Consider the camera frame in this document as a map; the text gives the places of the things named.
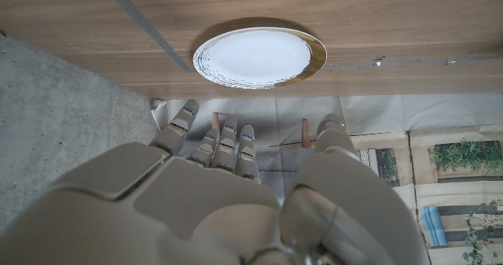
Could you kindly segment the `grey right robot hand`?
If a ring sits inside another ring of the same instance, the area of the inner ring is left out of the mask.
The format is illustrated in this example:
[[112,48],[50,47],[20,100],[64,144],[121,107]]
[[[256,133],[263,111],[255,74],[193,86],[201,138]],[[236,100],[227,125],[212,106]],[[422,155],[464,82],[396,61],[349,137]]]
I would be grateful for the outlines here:
[[255,135],[229,118],[186,158],[188,100],[149,143],[53,182],[1,236],[4,264],[425,264],[417,221],[328,114],[285,199],[259,181]]

